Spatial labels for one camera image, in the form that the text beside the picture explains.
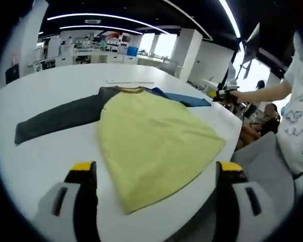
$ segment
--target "light strip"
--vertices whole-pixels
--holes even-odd
[[[169,0],[163,0],[163,1],[168,3],[169,5],[171,5],[172,7],[176,8],[178,11],[180,11],[182,14],[184,14],[186,17],[188,17],[193,23],[195,23],[204,32],[204,34],[206,34],[209,37],[206,40],[213,41],[213,38],[211,37],[211,35],[208,34],[207,31],[197,21],[194,20],[194,18],[192,18],[189,14],[184,12],[181,8],[179,8],[178,6],[176,6],[175,4],[170,2]]]
[[[181,26],[178,26],[178,25],[159,25],[157,26],[158,28],[162,28],[162,29],[182,29]],[[150,27],[139,27],[139,28],[136,28],[136,30],[150,30],[152,28]]]
[[[226,14],[227,14],[227,16],[228,16],[228,18],[230,20],[230,23],[232,25],[232,28],[234,30],[235,35],[237,36],[237,38],[240,38],[240,31],[239,31],[237,22],[234,19],[234,16],[233,16],[233,14],[232,14],[232,12],[231,12],[231,10],[230,10],[230,8],[229,8],[226,0],[219,0],[219,2],[221,3],[224,11],[226,12]]]
[[[243,44],[242,44],[242,42],[240,42],[239,43],[239,48],[240,48],[240,52],[243,54],[243,56],[244,56],[244,47],[243,47]]]
[[[129,29],[122,29],[122,28],[117,28],[117,27],[110,27],[110,26],[102,26],[102,25],[73,25],[73,26],[65,26],[65,27],[60,27],[60,29],[69,29],[69,28],[105,28],[105,29],[117,29],[117,30],[123,30],[127,32],[132,32],[135,34],[143,34],[134,30],[129,30]]]
[[[53,20],[53,19],[60,19],[60,18],[72,17],[72,16],[100,16],[100,17],[110,17],[110,18],[116,18],[116,19],[123,19],[123,20],[128,20],[128,21],[131,21],[131,22],[135,22],[135,23],[138,23],[138,24],[142,24],[142,25],[151,27],[151,28],[156,29],[158,31],[161,31],[161,32],[163,32],[165,34],[169,34],[169,32],[167,32],[167,31],[165,31],[163,29],[157,28],[157,27],[155,27],[153,25],[150,25],[150,24],[138,21],[138,20],[129,19],[129,18],[125,18],[125,17],[121,17],[121,16],[116,16],[116,15],[110,15],[110,14],[88,14],[88,13],[84,13],[84,14],[64,14],[64,15],[59,15],[59,16],[48,18],[47,20],[49,21],[49,20]]]

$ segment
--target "seated person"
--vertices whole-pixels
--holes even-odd
[[[254,123],[243,125],[236,150],[239,150],[269,132],[277,133],[280,124],[280,116],[277,112],[277,106],[273,103],[267,104],[264,111],[264,117],[256,119]]]

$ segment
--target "gray sleeve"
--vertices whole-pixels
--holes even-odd
[[[99,121],[104,105],[118,93],[115,88],[102,87],[98,95],[63,104],[21,122],[16,127],[15,144]]]
[[[284,75],[284,80],[287,81],[291,86],[293,86],[295,80],[296,69],[298,66],[297,58],[298,56],[296,54],[293,58],[291,65],[289,66],[287,72]]]

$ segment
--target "laboratory room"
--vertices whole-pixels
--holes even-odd
[[[0,51],[0,204],[14,217],[3,226],[51,242],[298,235],[303,0],[293,4],[14,3]]]

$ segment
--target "ceiling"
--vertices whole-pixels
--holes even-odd
[[[44,35],[59,32],[59,27],[86,25],[86,19],[99,19],[100,25],[114,26],[130,30],[145,27],[141,24],[97,16],[77,16],[47,21],[49,17],[72,13],[100,13],[127,17],[154,26],[175,25],[194,28],[208,39],[208,36],[191,19],[164,0],[46,0],[49,3],[41,31]],[[236,35],[219,0],[171,0],[176,6],[197,21],[213,42],[235,49]],[[241,38],[247,40],[257,23],[261,23],[261,48],[288,63],[292,54],[291,40],[294,32],[289,0],[226,0],[239,26]],[[179,34],[179,29],[165,29]],[[158,30],[139,32],[160,33]]]

